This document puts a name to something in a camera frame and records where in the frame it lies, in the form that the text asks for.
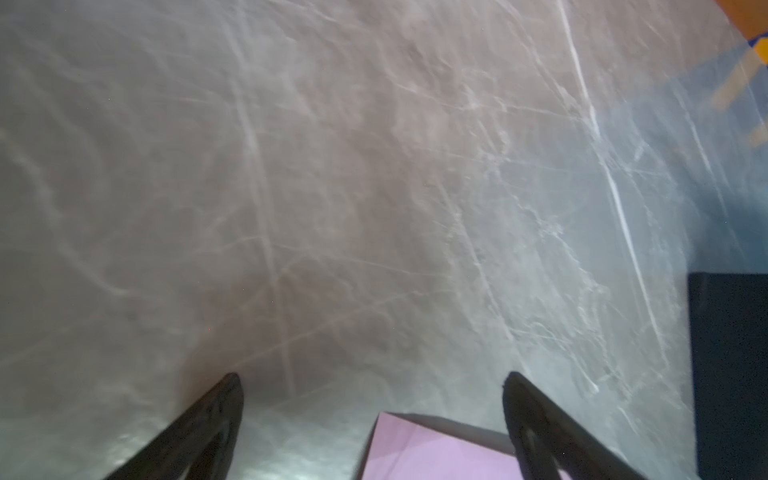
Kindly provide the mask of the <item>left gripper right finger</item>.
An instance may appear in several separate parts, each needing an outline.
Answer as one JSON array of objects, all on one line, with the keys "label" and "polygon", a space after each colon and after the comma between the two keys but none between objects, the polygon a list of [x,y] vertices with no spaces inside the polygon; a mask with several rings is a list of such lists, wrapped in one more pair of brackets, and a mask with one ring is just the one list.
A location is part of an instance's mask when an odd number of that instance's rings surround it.
[{"label": "left gripper right finger", "polygon": [[519,372],[503,385],[508,435],[525,479],[640,479]]}]

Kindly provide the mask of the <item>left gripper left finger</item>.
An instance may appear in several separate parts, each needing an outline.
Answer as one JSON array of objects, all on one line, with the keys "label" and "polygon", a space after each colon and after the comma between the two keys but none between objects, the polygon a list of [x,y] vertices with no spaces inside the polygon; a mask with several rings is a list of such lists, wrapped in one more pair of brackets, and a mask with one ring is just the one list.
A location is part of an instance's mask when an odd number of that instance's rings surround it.
[{"label": "left gripper left finger", "polygon": [[242,421],[244,391],[231,372],[106,478],[224,479]]}]

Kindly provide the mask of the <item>purple wrapping paper sheet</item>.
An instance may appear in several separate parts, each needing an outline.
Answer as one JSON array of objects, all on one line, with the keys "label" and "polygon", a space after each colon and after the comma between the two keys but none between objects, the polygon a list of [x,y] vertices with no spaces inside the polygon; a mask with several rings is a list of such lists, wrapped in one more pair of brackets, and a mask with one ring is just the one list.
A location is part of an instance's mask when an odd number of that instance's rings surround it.
[{"label": "purple wrapping paper sheet", "polygon": [[521,479],[494,432],[436,417],[378,415],[360,479]]}]

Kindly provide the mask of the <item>dark navy gift box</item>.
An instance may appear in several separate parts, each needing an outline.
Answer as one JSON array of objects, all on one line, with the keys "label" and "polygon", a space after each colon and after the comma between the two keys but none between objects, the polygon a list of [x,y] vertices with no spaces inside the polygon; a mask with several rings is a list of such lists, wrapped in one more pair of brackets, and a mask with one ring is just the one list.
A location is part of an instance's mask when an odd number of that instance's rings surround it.
[{"label": "dark navy gift box", "polygon": [[698,475],[767,477],[767,276],[688,275]]}]

